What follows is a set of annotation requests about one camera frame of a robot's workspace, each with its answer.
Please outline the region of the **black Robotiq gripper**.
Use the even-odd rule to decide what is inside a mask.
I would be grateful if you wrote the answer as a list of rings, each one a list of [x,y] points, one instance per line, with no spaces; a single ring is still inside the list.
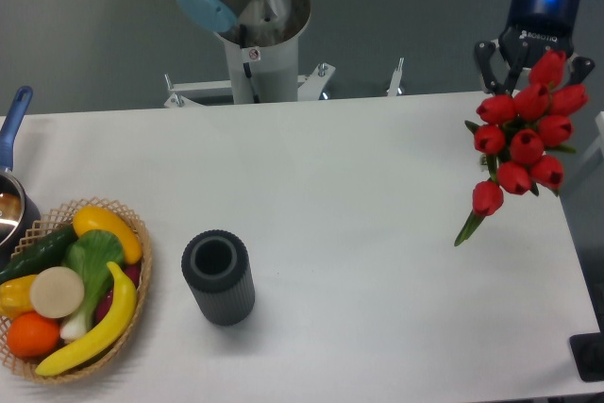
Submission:
[[[512,95],[525,67],[533,67],[547,50],[563,51],[571,57],[579,1],[512,0],[507,23],[498,42],[480,41],[474,46],[473,56],[483,91],[492,95]],[[492,65],[498,49],[509,64],[503,82],[497,79]],[[568,60],[568,78],[562,86],[582,84],[595,67],[593,59],[573,55]]]

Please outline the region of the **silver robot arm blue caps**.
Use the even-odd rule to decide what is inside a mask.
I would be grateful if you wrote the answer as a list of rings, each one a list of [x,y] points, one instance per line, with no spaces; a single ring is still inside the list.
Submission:
[[[216,35],[226,51],[229,82],[237,104],[326,98],[335,69],[319,64],[298,73],[298,38],[310,20],[310,0],[176,0],[197,26]],[[572,43],[580,0],[511,0],[504,30],[477,42],[473,55],[486,93],[512,93],[519,77],[549,51],[566,59],[568,84],[593,71],[592,59]]]

